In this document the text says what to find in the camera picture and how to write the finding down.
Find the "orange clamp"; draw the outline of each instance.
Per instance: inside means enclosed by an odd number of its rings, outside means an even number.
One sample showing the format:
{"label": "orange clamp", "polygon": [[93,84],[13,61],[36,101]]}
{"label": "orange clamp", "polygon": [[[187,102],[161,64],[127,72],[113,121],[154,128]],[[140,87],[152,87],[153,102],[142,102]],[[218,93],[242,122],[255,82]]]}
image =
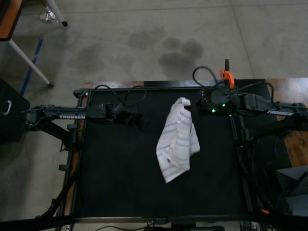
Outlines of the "orange clamp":
{"label": "orange clamp", "polygon": [[234,78],[233,74],[229,71],[229,59],[225,59],[225,71],[222,72],[222,70],[219,71],[220,76],[223,80],[228,80],[230,82],[230,88],[234,88]]}

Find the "floor stain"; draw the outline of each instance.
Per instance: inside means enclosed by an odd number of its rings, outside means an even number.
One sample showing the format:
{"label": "floor stain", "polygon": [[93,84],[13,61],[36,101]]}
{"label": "floor stain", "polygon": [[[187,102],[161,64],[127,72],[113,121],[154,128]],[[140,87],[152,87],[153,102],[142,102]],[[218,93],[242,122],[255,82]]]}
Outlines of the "floor stain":
{"label": "floor stain", "polygon": [[71,63],[86,77],[104,68],[101,54],[102,46],[100,44],[94,44],[79,51],[77,57]]}
{"label": "floor stain", "polygon": [[182,42],[178,38],[167,38],[163,45],[166,50],[176,51],[181,48]]}
{"label": "floor stain", "polygon": [[183,43],[177,38],[167,38],[163,45],[166,50],[173,50],[158,59],[164,75],[170,79],[190,78],[197,66],[197,59],[203,56],[203,46],[193,39]]}
{"label": "floor stain", "polygon": [[116,58],[116,62],[120,67],[130,76],[134,77],[132,67],[134,64],[134,58],[131,55],[120,56]]}
{"label": "floor stain", "polygon": [[203,55],[203,46],[191,39],[183,44],[182,53],[192,59],[200,59]]}
{"label": "floor stain", "polygon": [[128,45],[138,49],[150,48],[162,40],[165,34],[166,32],[162,27],[138,31],[128,36]]}
{"label": "floor stain", "polygon": [[158,60],[164,74],[168,78],[179,79],[191,76],[196,67],[196,61],[180,53],[168,53],[160,56]]}

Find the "drawer handle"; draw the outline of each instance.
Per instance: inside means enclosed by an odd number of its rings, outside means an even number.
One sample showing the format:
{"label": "drawer handle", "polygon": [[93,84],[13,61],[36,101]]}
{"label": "drawer handle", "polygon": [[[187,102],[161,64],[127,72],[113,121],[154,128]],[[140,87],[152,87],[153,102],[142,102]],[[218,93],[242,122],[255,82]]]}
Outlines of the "drawer handle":
{"label": "drawer handle", "polygon": [[[7,103],[8,103],[9,105],[7,106],[6,112],[4,112],[3,110],[4,110],[4,108],[5,108],[5,106],[6,106]],[[6,116],[6,115],[10,112],[11,105],[12,105],[12,101],[10,101],[10,100],[5,101],[5,102],[3,103],[3,105],[2,105],[2,108],[1,108],[1,114],[4,115],[4,116]]]}

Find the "cloth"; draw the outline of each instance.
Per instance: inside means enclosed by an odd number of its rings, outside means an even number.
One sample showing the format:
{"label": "cloth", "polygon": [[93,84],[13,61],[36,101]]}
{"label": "cloth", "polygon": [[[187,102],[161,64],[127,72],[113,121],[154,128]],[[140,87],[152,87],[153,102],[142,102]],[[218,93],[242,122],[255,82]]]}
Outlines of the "cloth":
{"label": "cloth", "polygon": [[190,100],[181,97],[171,107],[159,138],[156,155],[166,183],[190,169],[190,157],[200,151],[191,112],[184,106]]}

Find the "black mat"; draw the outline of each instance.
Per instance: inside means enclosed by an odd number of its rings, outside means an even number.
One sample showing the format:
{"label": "black mat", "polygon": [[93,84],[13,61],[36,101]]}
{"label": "black mat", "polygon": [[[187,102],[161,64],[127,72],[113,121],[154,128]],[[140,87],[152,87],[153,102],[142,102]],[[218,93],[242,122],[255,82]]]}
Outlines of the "black mat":
{"label": "black mat", "polygon": [[[269,96],[266,86],[257,88],[260,94]],[[125,92],[118,93],[124,97]],[[133,96],[138,98],[142,93]],[[145,132],[117,124],[87,123],[75,216],[173,217],[247,212],[228,117],[193,115],[201,151],[192,156],[189,172],[165,184],[155,149],[170,107],[179,97],[194,103],[199,100],[199,90],[148,91],[141,103],[143,114],[151,121]],[[96,92],[92,103],[102,102],[117,100],[110,92]]]}

